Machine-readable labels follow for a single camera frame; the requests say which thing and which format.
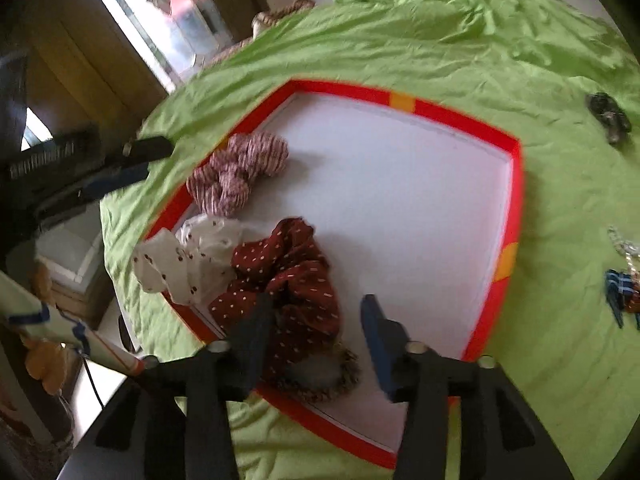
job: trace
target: cloth pile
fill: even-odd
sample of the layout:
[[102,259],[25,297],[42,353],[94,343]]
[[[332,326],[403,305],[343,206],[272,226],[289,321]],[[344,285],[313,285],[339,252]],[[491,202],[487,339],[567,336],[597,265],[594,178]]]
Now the cloth pile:
[[238,220],[206,214],[187,220],[176,235],[162,229],[133,250],[133,272],[145,292],[166,292],[181,305],[208,304],[235,278],[231,255]]
[[301,10],[312,9],[315,6],[316,3],[313,0],[296,0],[290,6],[284,7],[279,10],[271,12],[259,12],[255,15],[254,20],[251,23],[251,27],[254,32],[252,37],[245,38],[239,43],[233,44],[222,52],[216,54],[209,60],[206,66],[214,66],[222,63],[224,60],[229,59],[230,57],[233,57],[235,54],[244,49],[244,47],[246,47],[248,44],[253,43],[255,38],[257,38],[260,33],[267,30],[268,28],[273,27],[273,25],[276,25],[281,19],[295,14],[296,12],[300,12]]
[[233,216],[244,206],[255,179],[275,176],[285,166],[287,141],[265,132],[237,134],[224,150],[216,150],[209,160],[187,179],[187,190],[204,213]]
[[[329,263],[302,218],[281,220],[263,240],[242,242],[237,220],[201,214],[174,235],[163,229],[139,243],[131,257],[146,292],[164,292],[174,303],[206,307],[223,332],[273,297],[263,380],[306,402],[331,400],[358,384],[357,357],[345,348],[340,308]],[[331,380],[305,373],[309,360]]]

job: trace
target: red polka dot fabric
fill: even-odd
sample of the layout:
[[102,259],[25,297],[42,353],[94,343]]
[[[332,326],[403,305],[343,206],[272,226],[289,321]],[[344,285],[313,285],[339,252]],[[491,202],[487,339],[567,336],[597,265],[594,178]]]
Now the red polka dot fabric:
[[262,378],[274,380],[312,354],[325,351],[340,331],[340,311],[328,278],[329,263],[302,218],[281,220],[271,236],[236,247],[238,278],[210,305],[223,330],[255,307],[257,294],[273,296],[276,323]]

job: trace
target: window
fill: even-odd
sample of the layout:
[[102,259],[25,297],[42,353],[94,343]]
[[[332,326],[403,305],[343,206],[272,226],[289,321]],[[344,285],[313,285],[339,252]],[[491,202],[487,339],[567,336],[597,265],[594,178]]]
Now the window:
[[21,149],[28,150],[31,146],[35,146],[40,142],[52,139],[51,132],[42,123],[42,121],[34,114],[30,108],[27,108],[27,125],[24,128],[24,136],[22,137]]
[[170,14],[147,0],[102,1],[168,92],[232,43],[212,0],[170,0]]

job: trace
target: orange marking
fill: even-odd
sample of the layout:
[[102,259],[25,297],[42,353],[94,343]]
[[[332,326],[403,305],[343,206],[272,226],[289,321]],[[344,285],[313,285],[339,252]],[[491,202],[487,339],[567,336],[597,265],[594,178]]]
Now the orange marking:
[[144,369],[144,364],[142,363],[142,361],[140,361],[140,359],[138,359],[136,357],[136,364],[135,366],[132,368],[129,365],[127,365],[122,359],[120,359],[120,356],[118,354],[116,354],[116,352],[114,352],[113,350],[111,350],[111,348],[109,347],[109,345],[107,343],[105,343],[103,341],[103,339],[95,332],[93,332],[93,335],[95,336],[95,338],[100,341],[100,343],[102,343],[102,346],[104,347],[104,349],[109,352],[121,365],[123,368],[129,370],[130,372],[132,372],[134,375],[138,375],[139,373],[142,372],[142,370]]
[[499,282],[511,276],[513,267],[516,264],[516,254],[518,253],[518,243],[512,242],[502,249],[498,264],[495,266],[494,282]]
[[412,114],[415,112],[415,97],[408,94],[391,92],[389,94],[389,106],[396,110],[402,110]]

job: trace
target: black object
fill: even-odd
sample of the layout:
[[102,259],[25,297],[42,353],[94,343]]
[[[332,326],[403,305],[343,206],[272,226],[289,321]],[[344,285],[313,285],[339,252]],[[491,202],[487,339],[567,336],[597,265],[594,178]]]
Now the black object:
[[[25,72],[24,54],[0,59],[0,270],[28,288],[40,232],[106,193],[143,180],[147,163],[169,156],[173,147],[155,137],[103,153],[97,130],[87,128],[22,152]],[[72,445],[66,405],[27,373],[26,354],[20,337],[0,324],[0,381],[21,423],[19,431],[5,431],[4,425],[0,431],[3,480],[55,478]]]
[[[273,302],[259,294],[226,340],[127,379],[82,438],[58,480],[238,480],[226,413],[262,372]],[[187,415],[175,403],[186,397]]]
[[133,341],[131,340],[131,336],[129,335],[129,329],[127,328],[127,324],[124,322],[124,318],[122,314],[118,316],[118,332],[120,333],[120,342],[124,349],[130,354],[137,354],[142,350],[142,347],[135,347],[133,345]]
[[80,358],[82,359],[82,366],[84,367],[86,376],[89,378],[91,387],[94,390],[95,400],[97,400],[98,404],[100,404],[100,408],[104,409],[104,402],[102,402],[102,399],[100,398],[100,394],[98,393],[98,388],[95,387],[94,376],[92,375],[91,370],[89,370],[89,364],[86,362],[86,359],[84,358],[84,356],[80,356]]
[[[604,274],[604,295],[607,300],[618,328],[625,325],[622,314],[626,312],[625,301],[631,301],[634,295],[634,284],[631,276],[626,272],[609,269]],[[640,330],[640,312],[634,312],[636,329]]]
[[147,164],[170,156],[164,137],[103,153],[97,129],[55,136],[0,162],[0,228],[15,244],[83,212],[107,193],[144,180]]
[[23,53],[0,58],[0,158],[20,152],[27,123],[26,73]]
[[461,399],[461,480],[571,480],[536,414],[489,357],[467,363],[409,340],[375,296],[360,307],[362,328],[381,389],[409,404],[396,480],[445,477],[449,397]]
[[587,96],[589,111],[607,129],[607,142],[617,146],[631,131],[631,122],[616,100],[609,94],[598,92]]

